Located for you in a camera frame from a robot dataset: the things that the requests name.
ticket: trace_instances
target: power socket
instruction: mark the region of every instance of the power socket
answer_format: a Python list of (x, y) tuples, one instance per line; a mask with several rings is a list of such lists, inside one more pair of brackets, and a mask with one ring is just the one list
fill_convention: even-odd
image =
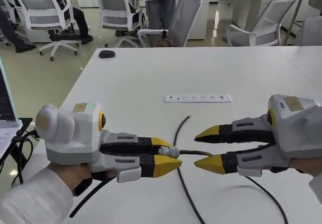
[(181, 103), (218, 103), (218, 102), (232, 102), (232, 98), (228, 94), (170, 94), (164, 96), (165, 103), (181, 102)]

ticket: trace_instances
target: laptop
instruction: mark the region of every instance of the laptop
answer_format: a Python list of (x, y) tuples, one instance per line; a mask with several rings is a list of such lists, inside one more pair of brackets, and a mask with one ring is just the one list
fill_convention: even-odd
[(5, 70), (0, 58), (0, 158), (21, 129), (22, 122), (16, 116)]

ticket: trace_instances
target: gray floor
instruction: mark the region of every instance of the gray floor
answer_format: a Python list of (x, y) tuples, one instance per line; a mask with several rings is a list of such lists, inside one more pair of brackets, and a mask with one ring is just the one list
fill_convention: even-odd
[[(18, 115), (35, 118), (38, 110), (47, 103), (59, 107), (82, 73), (93, 52), (103, 48), (106, 42), (115, 40), (114, 31), (101, 30), (99, 26), (98, 9), (83, 9), (90, 34), (94, 41), (79, 47), (79, 55), (74, 56), (71, 50), (59, 48), (55, 54), (56, 61), (49, 60), (51, 49), (45, 50), (40, 56), (38, 50), (16, 54), (13, 46), (0, 42), (0, 56), (7, 74), (11, 92)], [(188, 41), (188, 47), (227, 46), (221, 37), (229, 20), (231, 10), (225, 5), (211, 5), (208, 14), (207, 36), (205, 40)], [(0, 175), (0, 196), (10, 188), (12, 179), (16, 176), (16, 164), (8, 158)]]

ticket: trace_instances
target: human hand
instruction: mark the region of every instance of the human hand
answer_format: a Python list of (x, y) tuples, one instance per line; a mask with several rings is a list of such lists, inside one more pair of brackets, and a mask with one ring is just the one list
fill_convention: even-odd
[(291, 159), (289, 167), (315, 177), (322, 173), (322, 158)]
[[(83, 180), (92, 177), (91, 170), (87, 164), (81, 165), (58, 165), (50, 163), (47, 168), (55, 172), (60, 179), (73, 191)], [(106, 177), (115, 177), (115, 171), (107, 171)]]

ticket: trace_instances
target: laptop screen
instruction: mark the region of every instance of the laptop screen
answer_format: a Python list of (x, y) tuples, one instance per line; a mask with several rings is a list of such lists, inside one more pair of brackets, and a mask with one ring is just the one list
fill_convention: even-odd
[(5, 71), (0, 60), (0, 127), (18, 126)]

